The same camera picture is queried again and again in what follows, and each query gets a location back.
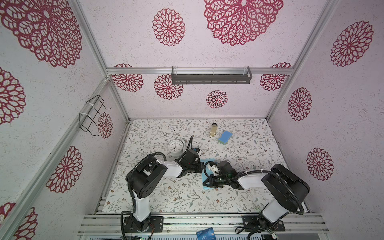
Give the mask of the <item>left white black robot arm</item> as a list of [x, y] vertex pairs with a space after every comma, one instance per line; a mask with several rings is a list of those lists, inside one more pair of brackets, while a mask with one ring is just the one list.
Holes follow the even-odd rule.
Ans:
[[133, 219], [141, 224], [149, 218], [149, 196], [164, 177], [182, 178], [192, 173], [201, 174], [203, 167], [199, 148], [186, 150], [174, 161], [167, 161], [161, 152], [147, 155], [126, 176], [133, 201]]

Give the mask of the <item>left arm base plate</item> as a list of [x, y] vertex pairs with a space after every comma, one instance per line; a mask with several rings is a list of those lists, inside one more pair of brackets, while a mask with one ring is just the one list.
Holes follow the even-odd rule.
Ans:
[[143, 222], [139, 222], [132, 214], [125, 217], [123, 221], [123, 230], [128, 233], [161, 233], [164, 226], [163, 216], [149, 215]]

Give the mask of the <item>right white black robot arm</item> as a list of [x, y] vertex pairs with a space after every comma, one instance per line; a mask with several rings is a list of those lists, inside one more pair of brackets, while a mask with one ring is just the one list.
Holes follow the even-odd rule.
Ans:
[[237, 172], [228, 161], [208, 161], [202, 171], [207, 177], [203, 186], [207, 188], [266, 188], [274, 199], [261, 211], [261, 219], [264, 221], [275, 223], [289, 213], [305, 213], [303, 201], [310, 192], [310, 187], [283, 165], [276, 164], [270, 170]]

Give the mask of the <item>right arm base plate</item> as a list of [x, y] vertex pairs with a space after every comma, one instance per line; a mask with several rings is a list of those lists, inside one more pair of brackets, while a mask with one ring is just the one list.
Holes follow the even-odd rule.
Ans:
[[282, 220], [269, 222], [265, 217], [259, 215], [242, 216], [243, 225], [247, 232], [265, 229], [265, 231], [284, 232], [286, 230]]

